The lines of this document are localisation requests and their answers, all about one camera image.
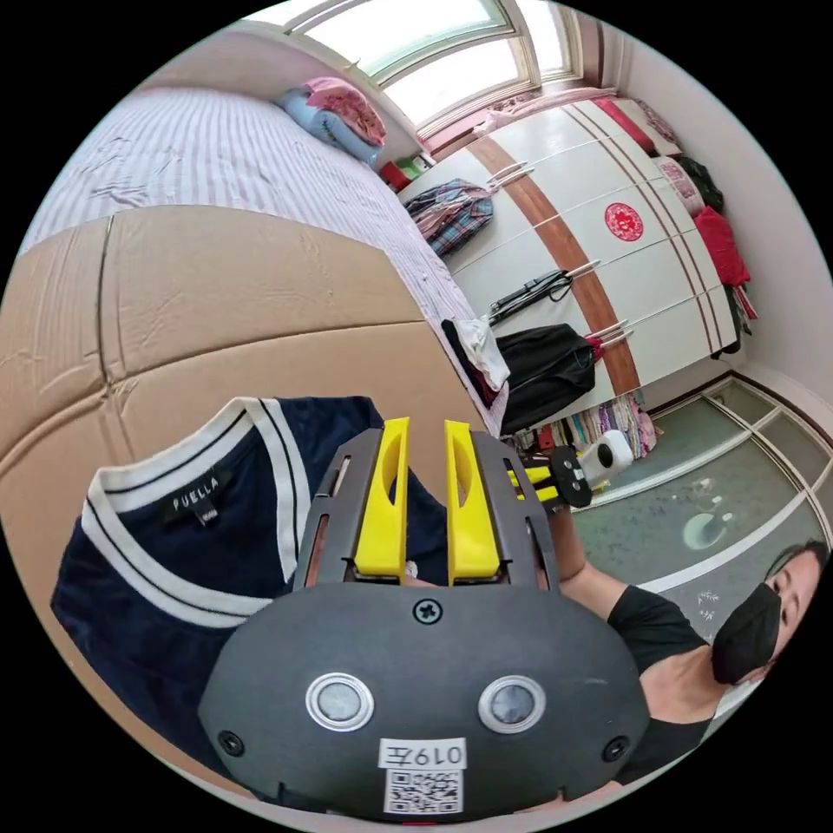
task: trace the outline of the cardboard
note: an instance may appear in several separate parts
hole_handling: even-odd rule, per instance
[[[0,516],[36,614],[133,738],[245,795],[135,718],[49,610],[93,474],[236,396],[363,395],[411,417],[412,468],[445,502],[443,420],[483,430],[468,392],[382,252],[227,208],[132,209],[43,241],[11,275],[0,349]]]
[[[0,460],[100,390],[96,296],[108,219],[46,239],[12,268],[0,305]]]

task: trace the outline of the white wall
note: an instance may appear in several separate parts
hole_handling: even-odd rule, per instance
[[[749,269],[748,291],[760,315],[746,340],[748,364],[738,369],[766,376],[785,397],[800,396],[802,402],[791,401],[803,410],[809,404],[818,414],[826,404],[828,413],[822,416],[833,427],[833,282],[791,190],[735,116],[644,43],[625,36],[621,78],[616,78],[621,34],[609,31],[608,38],[606,63],[607,54],[613,60],[606,82],[618,82],[625,93],[657,110],[724,193],[725,216]],[[725,370],[721,363],[714,365],[715,375]]]

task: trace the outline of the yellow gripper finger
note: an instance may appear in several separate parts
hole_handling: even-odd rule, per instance
[[[490,579],[497,574],[501,560],[471,429],[466,423],[446,420],[445,455],[449,584],[460,579]]]
[[[409,427],[408,417],[385,421],[354,558],[360,574],[396,576],[400,584],[405,576]]]

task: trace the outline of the bed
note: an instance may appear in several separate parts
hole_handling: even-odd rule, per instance
[[[20,253],[131,208],[217,206],[295,220],[384,252],[497,435],[504,390],[483,406],[441,329],[471,304],[396,195],[367,166],[309,136],[268,102],[211,89],[129,96],[92,131],[49,190]]]

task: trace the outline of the woman's arm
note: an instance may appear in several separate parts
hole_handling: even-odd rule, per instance
[[[561,592],[607,621],[616,602],[627,590],[627,584],[587,563],[569,508],[550,516],[549,532],[553,536]]]

